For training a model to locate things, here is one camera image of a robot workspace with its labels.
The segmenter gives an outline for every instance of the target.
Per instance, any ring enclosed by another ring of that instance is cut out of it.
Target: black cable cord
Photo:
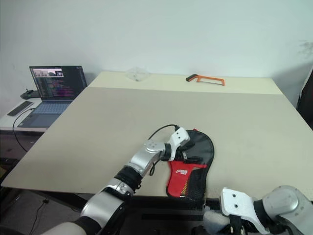
[[[150,135],[150,137],[148,138],[148,140],[150,140],[157,132],[159,132],[160,130],[166,128],[166,127],[169,127],[169,126],[174,126],[175,127],[175,131],[179,129],[179,126],[175,125],[175,124],[169,124],[169,125],[166,125],[166,126],[162,126],[160,128],[158,128],[156,131],[154,131],[152,133],[152,135]]]
[[[37,211],[36,211],[35,220],[34,220],[34,222],[33,222],[33,225],[31,226],[31,230],[30,230],[30,232],[29,232],[28,235],[32,235],[32,233],[34,232],[34,227],[35,227],[36,221],[37,221],[37,219],[38,219],[38,212],[39,212],[39,210],[44,206],[44,204],[47,204],[48,202],[49,202],[48,199],[44,199],[44,200],[43,200],[43,203],[38,207],[38,209],[37,209]]]
[[[150,137],[148,138],[148,140],[150,140],[157,132],[159,132],[160,130],[162,130],[162,129],[166,128],[166,127],[169,127],[169,126],[174,126],[175,131],[179,129],[179,126],[177,126],[177,125],[175,125],[175,124],[169,124],[169,125],[162,126],[162,127],[158,128],[156,131],[154,131],[154,132],[152,133],[152,135],[150,135]],[[149,175],[150,175],[150,176],[153,176],[153,174],[155,173],[156,164],[161,160],[161,159],[160,159],[160,156],[161,156],[161,152],[159,153],[158,160],[157,160],[155,163],[152,163],[152,167],[151,167],[150,172],[149,172]]]
[[[80,211],[75,210],[75,209],[73,209],[72,207],[71,207],[71,209],[72,209],[72,211],[74,211],[74,212],[78,212],[78,213],[80,213]]]
[[[285,229],[287,230],[289,235],[293,235],[293,232],[292,232],[291,228],[289,228],[288,226],[285,226]]]
[[[15,119],[15,121],[14,121],[14,123],[13,123],[13,126],[12,126],[13,135],[15,136],[15,139],[16,139],[16,141],[19,143],[20,147],[21,147],[25,152],[27,152],[27,150],[26,150],[26,149],[21,145],[21,143],[19,142],[18,137],[16,136],[16,133],[15,133],[15,131],[14,131],[14,125],[15,125],[15,122],[17,121],[17,119],[19,119],[19,117],[20,117],[22,114],[26,113],[26,112],[29,111],[29,110],[33,110],[33,109],[34,109],[34,108],[27,109],[26,111],[22,112],[22,113]]]
[[[153,176],[153,174],[155,173],[155,166],[156,164],[160,161],[161,159],[159,158],[155,163],[152,163],[152,167],[150,169],[149,175]]]

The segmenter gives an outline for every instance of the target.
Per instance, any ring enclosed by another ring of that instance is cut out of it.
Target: white table
[[[31,106],[29,106],[27,109],[30,108],[36,108],[42,101],[41,98],[32,98],[32,99],[28,99],[27,101],[33,102],[33,104]],[[20,104],[24,103],[25,100],[21,99],[20,102],[15,106],[12,107],[11,110],[15,109],[16,107],[18,107]],[[31,113],[31,110],[22,114],[19,119],[15,122],[14,125],[14,130],[15,131],[24,131],[24,132],[45,132],[48,128],[21,128],[18,127],[18,125],[24,120],[25,117],[27,117],[27,115],[29,115]],[[7,114],[4,115],[3,117],[0,118],[0,130],[2,131],[12,131],[12,126],[13,123],[15,121],[15,119],[20,115],[20,113],[18,113],[17,115],[15,115],[14,117],[8,116]]]
[[[154,130],[176,123],[214,143],[207,197],[229,187],[260,198],[292,185],[313,199],[313,132],[271,79],[225,78],[223,87],[186,77],[153,74],[135,82],[124,73],[100,73],[2,185],[96,193]],[[159,163],[136,195],[166,196],[169,174],[168,163]]]

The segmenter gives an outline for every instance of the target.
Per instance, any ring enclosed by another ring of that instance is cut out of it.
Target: smartphone
[[[27,109],[29,106],[31,106],[34,102],[25,101],[24,103],[20,104],[18,107],[13,109],[11,112],[8,113],[9,116],[15,116],[16,114],[20,113],[24,109]]]

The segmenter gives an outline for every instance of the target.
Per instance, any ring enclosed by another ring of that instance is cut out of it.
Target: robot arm
[[[60,224],[44,235],[94,235],[100,230],[111,234],[121,225],[127,203],[154,162],[174,160],[176,149],[189,140],[186,130],[179,127],[167,143],[147,140],[108,185],[85,204],[78,220]]]
[[[280,186],[260,200],[224,188],[220,201],[223,215],[204,213],[204,226],[211,234],[281,234],[287,229],[294,235],[313,235],[313,204],[294,187]],[[256,231],[245,227],[250,224]]]

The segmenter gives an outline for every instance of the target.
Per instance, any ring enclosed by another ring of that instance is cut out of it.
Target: white wall
[[[0,116],[30,65],[272,77],[295,104],[312,28],[312,0],[0,0]]]

